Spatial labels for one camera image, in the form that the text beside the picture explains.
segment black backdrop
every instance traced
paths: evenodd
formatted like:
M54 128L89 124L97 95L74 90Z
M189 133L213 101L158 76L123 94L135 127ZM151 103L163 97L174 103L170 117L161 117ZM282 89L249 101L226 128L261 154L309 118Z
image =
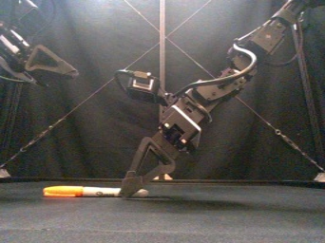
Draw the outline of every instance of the black backdrop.
M51 15L50 1L36 2ZM138 60L130 69L150 71L159 76L159 46L141 57L159 42L155 29L159 28L159 1L55 2L54 24L35 39L35 44L43 43L50 47L79 69L81 76L67 81L36 74L50 88L23 86L12 139L10 148L3 150L2 160L105 86L50 135L8 165L8 170L19 177L123 178L141 139L157 132L159 108L131 101L113 82L113 74ZM281 7L280 2L166 1L166 34L177 29L169 39L218 76L228 65L226 53L234 38L266 21ZM305 29L305 50L321 127L325 70L323 16L324 8L315 9ZM293 54L289 31L272 59L285 61ZM175 92L185 84L210 78L208 72L166 41L167 91ZM301 83L297 62L282 68L262 65L240 97L324 166L323 155L315 151ZM14 86L2 81L3 121L8 109L4 100L10 98ZM193 155L179 156L171 175L174 178L313 179L317 173L315 167L237 99L217 107L213 123L202 124L202 128L200 149Z

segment black table surface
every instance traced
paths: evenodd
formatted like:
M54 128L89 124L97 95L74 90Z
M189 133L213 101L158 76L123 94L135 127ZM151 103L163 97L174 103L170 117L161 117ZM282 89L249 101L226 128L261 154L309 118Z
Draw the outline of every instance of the black table surface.
M154 183L147 198L43 197L0 183L0 242L325 242L325 190L277 184Z

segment orange marker cap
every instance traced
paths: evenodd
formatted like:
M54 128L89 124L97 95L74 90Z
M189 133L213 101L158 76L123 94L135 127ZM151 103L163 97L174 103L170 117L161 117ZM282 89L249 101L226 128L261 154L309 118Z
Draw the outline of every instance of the orange marker cap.
M83 186L51 186L43 189L43 195L50 197L83 196Z

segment white marker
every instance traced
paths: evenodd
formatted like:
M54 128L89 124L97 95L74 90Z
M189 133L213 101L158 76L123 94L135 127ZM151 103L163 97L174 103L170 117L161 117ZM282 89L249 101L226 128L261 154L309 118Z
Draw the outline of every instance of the white marker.
M48 197L105 196L118 197L121 188L85 187L85 186L51 186L43 189L43 195ZM147 197L149 192L139 189L133 197Z

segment wire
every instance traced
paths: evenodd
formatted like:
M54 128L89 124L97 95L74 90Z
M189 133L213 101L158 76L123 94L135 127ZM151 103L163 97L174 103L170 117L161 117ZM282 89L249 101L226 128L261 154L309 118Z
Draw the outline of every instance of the wire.
M236 80L241 77L244 77L254 68L257 65L257 55L248 49L241 48L237 44L237 42L234 43L234 50L245 53L250 59L252 59L252 63L250 65L237 74L228 76L228 77L222 77L218 79L213 79L213 80L206 80L206 81L198 81L196 83L189 84L186 87L184 87L175 94L174 97L179 97L182 96L192 88L198 87L198 86L208 86L208 85L214 85L214 84L224 84L226 81L232 81Z
M42 27L42 29L31 36L32 42L34 42L34 39L51 27L51 25L55 21L55 18L56 18L56 14L58 14L56 3L54 0L50 0L50 2L52 5L52 16L51 16L50 20L47 21L47 23L44 24L44 26Z
M282 63L270 63L270 62L264 62L262 64L264 65L268 65L268 66L272 66L272 67L284 67L286 65L290 65L293 63L293 61L297 59L301 51L303 51L303 48L304 48L304 36L303 36L303 33L301 33L301 23L297 22L296 24L297 26L297 31L299 31L299 49L296 51L296 54L293 55L293 57L286 61L286 62L282 62Z
M11 79L11 78L7 78L6 76L2 76L2 75L0 75L0 79L3 79L3 80L8 80L8 81L14 81L14 82L26 83L26 81L24 81L24 80L16 80L16 79Z

